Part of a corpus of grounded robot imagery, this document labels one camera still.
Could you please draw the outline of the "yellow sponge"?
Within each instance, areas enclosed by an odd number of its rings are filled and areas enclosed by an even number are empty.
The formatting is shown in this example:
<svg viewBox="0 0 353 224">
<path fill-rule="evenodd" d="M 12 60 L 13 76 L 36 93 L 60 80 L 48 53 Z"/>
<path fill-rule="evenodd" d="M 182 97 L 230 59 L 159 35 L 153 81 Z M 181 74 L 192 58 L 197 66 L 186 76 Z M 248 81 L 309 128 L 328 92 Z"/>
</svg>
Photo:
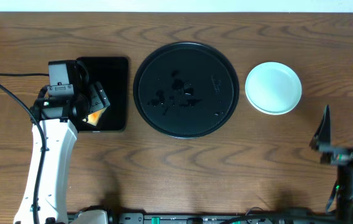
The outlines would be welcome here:
<svg viewBox="0 0 353 224">
<path fill-rule="evenodd" d="M 100 109 L 94 113 L 89 114 L 83 119 L 83 122 L 90 124 L 92 126 L 97 126 L 102 114 L 105 112 L 106 108 Z"/>
</svg>

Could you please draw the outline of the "green plate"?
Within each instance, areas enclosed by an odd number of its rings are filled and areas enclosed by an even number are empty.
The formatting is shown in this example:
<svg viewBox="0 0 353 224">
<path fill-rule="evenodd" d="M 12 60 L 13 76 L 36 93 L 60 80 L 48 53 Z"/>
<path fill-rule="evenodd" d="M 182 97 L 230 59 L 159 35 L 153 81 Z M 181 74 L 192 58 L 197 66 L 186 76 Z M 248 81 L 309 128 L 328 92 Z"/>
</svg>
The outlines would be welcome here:
<svg viewBox="0 0 353 224">
<path fill-rule="evenodd" d="M 279 62 L 255 66 L 245 81 L 245 95 L 257 110 L 270 115 L 286 114 L 300 102 L 301 81 L 294 70 Z"/>
</svg>

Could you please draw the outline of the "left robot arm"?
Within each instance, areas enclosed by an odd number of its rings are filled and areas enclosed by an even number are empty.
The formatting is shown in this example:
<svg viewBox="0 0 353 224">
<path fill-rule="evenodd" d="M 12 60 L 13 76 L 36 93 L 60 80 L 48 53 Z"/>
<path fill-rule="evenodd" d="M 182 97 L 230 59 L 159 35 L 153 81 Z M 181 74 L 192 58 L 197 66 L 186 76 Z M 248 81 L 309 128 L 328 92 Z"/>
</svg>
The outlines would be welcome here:
<svg viewBox="0 0 353 224">
<path fill-rule="evenodd" d="M 104 57 L 48 64 L 50 83 L 30 108 L 33 150 L 14 223 L 69 223 L 66 188 L 71 154 L 84 128 L 104 127 L 110 91 L 99 81 Z"/>
</svg>

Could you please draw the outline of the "black rectangular tray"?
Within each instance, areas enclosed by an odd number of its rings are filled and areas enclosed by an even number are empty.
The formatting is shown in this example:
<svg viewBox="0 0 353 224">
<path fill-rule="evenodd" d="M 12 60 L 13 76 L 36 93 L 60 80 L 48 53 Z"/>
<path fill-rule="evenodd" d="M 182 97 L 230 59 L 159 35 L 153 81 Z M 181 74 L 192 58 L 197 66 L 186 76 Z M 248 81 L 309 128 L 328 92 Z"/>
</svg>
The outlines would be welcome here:
<svg viewBox="0 0 353 224">
<path fill-rule="evenodd" d="M 86 122 L 76 125 L 79 132 L 123 131 L 127 121 L 127 85 L 129 61 L 125 57 L 80 57 L 89 79 L 100 82 L 110 106 L 104 110 L 98 124 Z"/>
</svg>

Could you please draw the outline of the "round black tray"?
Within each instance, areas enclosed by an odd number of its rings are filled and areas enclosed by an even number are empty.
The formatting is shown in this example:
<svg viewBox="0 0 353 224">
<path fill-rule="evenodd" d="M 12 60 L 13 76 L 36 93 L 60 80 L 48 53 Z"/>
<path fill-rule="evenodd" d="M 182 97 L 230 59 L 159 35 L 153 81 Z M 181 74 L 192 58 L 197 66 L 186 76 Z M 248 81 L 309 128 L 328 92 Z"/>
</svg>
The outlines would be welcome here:
<svg viewBox="0 0 353 224">
<path fill-rule="evenodd" d="M 232 116 L 239 80 L 231 62 L 214 47 L 175 42 L 142 62 L 133 96 L 141 117 L 155 130 L 175 138 L 199 138 Z"/>
</svg>

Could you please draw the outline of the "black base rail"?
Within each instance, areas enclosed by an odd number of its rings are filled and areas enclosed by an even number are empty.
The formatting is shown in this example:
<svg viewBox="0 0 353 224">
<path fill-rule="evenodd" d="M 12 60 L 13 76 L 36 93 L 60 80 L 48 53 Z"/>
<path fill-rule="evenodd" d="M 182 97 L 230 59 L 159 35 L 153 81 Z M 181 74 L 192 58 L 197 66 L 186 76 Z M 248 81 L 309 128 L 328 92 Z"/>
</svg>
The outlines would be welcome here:
<svg viewBox="0 0 353 224">
<path fill-rule="evenodd" d="M 305 208 L 271 212 L 259 207 L 238 214 L 215 213 L 146 213 L 131 210 L 116 213 L 100 206 L 92 206 L 75 213 L 67 213 L 69 223 L 109 224 L 289 224 L 289 223 L 341 223 L 332 215 L 318 215 Z"/>
</svg>

